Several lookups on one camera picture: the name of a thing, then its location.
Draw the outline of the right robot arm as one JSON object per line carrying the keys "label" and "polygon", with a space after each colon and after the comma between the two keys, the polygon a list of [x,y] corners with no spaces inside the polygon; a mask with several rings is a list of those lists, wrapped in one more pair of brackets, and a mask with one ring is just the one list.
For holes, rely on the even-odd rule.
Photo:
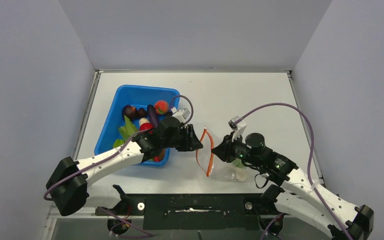
{"label": "right robot arm", "polygon": [[240,160],[272,182],[260,197],[266,213],[291,215],[333,240],[367,240],[373,231],[370,207],[350,203],[310,180],[295,162],[267,147],[260,133],[251,133],[245,140],[226,135],[211,152],[226,163]]}

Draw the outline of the small fake white mushroom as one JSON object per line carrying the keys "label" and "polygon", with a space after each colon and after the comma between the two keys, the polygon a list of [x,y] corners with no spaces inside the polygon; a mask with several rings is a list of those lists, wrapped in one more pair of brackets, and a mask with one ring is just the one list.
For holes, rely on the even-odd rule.
{"label": "small fake white mushroom", "polygon": [[146,123],[150,123],[149,119],[147,117],[142,117],[139,119],[139,125],[143,125],[143,124],[146,124]]}

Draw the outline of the green fake bumpy vegetable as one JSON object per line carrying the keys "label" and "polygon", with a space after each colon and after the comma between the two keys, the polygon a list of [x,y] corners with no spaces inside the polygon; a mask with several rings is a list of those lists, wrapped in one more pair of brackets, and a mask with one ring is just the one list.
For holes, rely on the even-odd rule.
{"label": "green fake bumpy vegetable", "polygon": [[242,169],[242,168],[245,167],[244,164],[242,163],[242,161],[241,161],[239,158],[235,159],[231,164],[232,164],[234,167],[236,167],[236,168],[240,168],[240,169]]}

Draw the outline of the white fake garlic piece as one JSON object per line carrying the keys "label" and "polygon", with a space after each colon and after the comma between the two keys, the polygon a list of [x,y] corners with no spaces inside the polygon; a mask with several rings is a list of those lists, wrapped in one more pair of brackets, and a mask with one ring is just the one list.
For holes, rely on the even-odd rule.
{"label": "white fake garlic piece", "polygon": [[245,168],[233,167],[231,170],[231,179],[236,182],[246,182],[249,174]]}

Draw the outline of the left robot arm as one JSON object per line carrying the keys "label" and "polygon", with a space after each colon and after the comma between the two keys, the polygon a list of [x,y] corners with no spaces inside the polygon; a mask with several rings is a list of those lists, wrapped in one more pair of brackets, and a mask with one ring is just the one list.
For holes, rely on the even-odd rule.
{"label": "left robot arm", "polygon": [[134,133],[120,147],[84,159],[63,158],[46,183],[43,198],[54,202],[63,217],[83,207],[111,210],[122,202],[123,189],[116,184],[93,186],[94,183],[118,170],[158,157],[165,149],[194,152],[202,148],[193,125],[170,116],[155,128]]}

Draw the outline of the small dark fake fig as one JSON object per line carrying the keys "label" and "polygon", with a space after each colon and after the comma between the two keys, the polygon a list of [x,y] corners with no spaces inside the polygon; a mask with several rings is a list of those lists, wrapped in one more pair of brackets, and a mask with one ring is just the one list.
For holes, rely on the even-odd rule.
{"label": "small dark fake fig", "polygon": [[139,108],[136,111],[136,118],[141,119],[141,118],[146,118],[147,117],[147,111],[144,108]]}

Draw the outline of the fake purple eggplant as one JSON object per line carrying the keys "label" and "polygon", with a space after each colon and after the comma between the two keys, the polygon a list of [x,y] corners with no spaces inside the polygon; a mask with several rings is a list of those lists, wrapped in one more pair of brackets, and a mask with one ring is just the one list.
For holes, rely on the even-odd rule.
{"label": "fake purple eggplant", "polygon": [[155,106],[152,104],[147,105],[147,117],[149,119],[149,122],[154,126],[157,127],[160,123],[159,115],[155,109]]}

